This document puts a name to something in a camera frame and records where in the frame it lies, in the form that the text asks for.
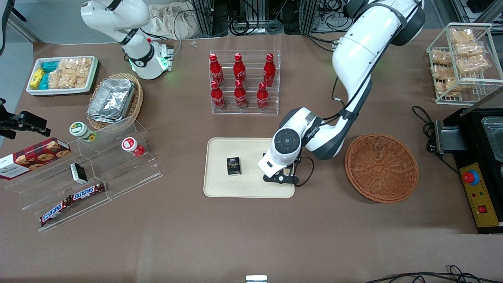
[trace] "red button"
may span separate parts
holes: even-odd
[[[485,205],[481,205],[478,207],[478,212],[479,213],[486,213],[487,212],[487,208],[485,207]]]
[[[475,175],[472,172],[465,172],[463,174],[463,181],[465,183],[471,184],[475,182]]]

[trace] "coca-cola bottle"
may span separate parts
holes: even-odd
[[[259,91],[257,91],[257,106],[260,112],[266,112],[269,108],[269,92],[264,82],[259,84]]]
[[[248,107],[248,101],[246,101],[246,90],[243,88],[242,81],[236,81],[234,96],[236,97],[237,108],[239,110],[245,110]]]
[[[246,84],[246,67],[243,64],[241,53],[234,55],[234,77],[236,81],[242,81]]]
[[[211,98],[213,99],[213,104],[216,110],[225,109],[225,100],[223,99],[222,90],[218,87],[216,81],[211,82]]]
[[[264,65],[264,82],[268,88],[273,86],[275,75],[276,66],[274,65],[274,55],[268,53],[266,56],[266,64]]]
[[[210,54],[210,74],[214,81],[218,83],[218,86],[221,87],[224,84],[223,79],[223,69],[220,63],[217,60],[217,55],[215,53]]]

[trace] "wicker basket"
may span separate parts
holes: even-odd
[[[399,140],[386,134],[358,137],[349,146],[344,163],[353,186],[377,202],[406,199],[419,179],[414,155]]]
[[[136,119],[138,117],[138,114],[140,113],[141,103],[143,102],[143,90],[141,89],[141,85],[140,85],[140,82],[138,81],[138,79],[135,78],[133,75],[124,74],[124,73],[111,75],[111,76],[109,76],[106,79],[119,79],[119,80],[128,79],[128,80],[130,80],[130,81],[132,81],[132,82],[135,83],[136,88],[135,88],[134,94],[133,94],[134,97],[131,100],[131,104],[129,104],[129,110],[127,112],[126,117],[133,116],[134,119]],[[98,92],[98,89],[100,89],[102,83],[106,79],[104,79],[103,81],[101,81],[101,83],[95,88],[95,91],[93,92],[93,95],[91,96],[91,100],[89,101],[89,105],[91,105],[91,103],[93,102],[93,100],[94,100],[94,98],[96,96],[96,92]],[[105,123],[105,122],[94,121],[89,116],[88,116],[88,121],[89,121],[89,124],[93,128],[95,128],[96,130],[102,129],[102,128],[104,128],[104,127],[112,124],[112,123]],[[124,123],[124,124],[121,125],[121,128],[123,128],[123,127],[129,127],[131,125],[131,123]]]

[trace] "brown table surface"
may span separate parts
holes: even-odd
[[[341,153],[316,161],[311,180],[290,199],[206,197],[206,144],[216,136],[272,137],[295,107],[332,115],[340,104],[330,101],[331,54],[301,36],[227,36],[197,40],[197,48],[184,42],[172,72],[141,80],[145,98],[138,120],[149,131],[148,145],[164,176],[48,233],[37,232],[34,215],[21,212],[16,193],[0,190],[0,281],[243,282],[247,274],[266,274],[270,282],[360,282],[442,272],[447,264],[503,279],[502,236],[475,234],[460,178],[426,151],[423,123],[410,109],[420,105],[433,119],[458,109],[433,99],[425,49],[439,31],[389,48]],[[279,116],[211,114],[208,53],[243,48],[281,50]],[[102,63],[99,80],[131,73],[118,44],[37,43],[34,53],[94,55]],[[346,97],[341,84],[336,95]],[[86,121],[88,102],[89,96],[35,98],[23,92],[17,111],[46,118],[52,136],[70,141],[68,127]],[[344,153],[355,137],[371,132],[396,137],[417,159],[419,184],[402,202],[373,203],[348,181]],[[42,139],[19,132],[5,140],[1,153]]]

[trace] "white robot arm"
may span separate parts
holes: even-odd
[[[333,69],[348,93],[348,104],[332,126],[307,108],[291,110],[274,134],[271,147],[258,165],[271,178],[291,165],[306,147],[319,159],[339,151],[372,87],[370,73],[389,46],[404,45],[425,22],[422,0],[351,0],[347,9],[356,19],[332,56]]]
[[[150,20],[142,0],[89,1],[82,4],[80,14],[90,28],[122,45],[133,70],[142,79],[155,79],[168,69],[166,45],[149,42],[140,29]]]

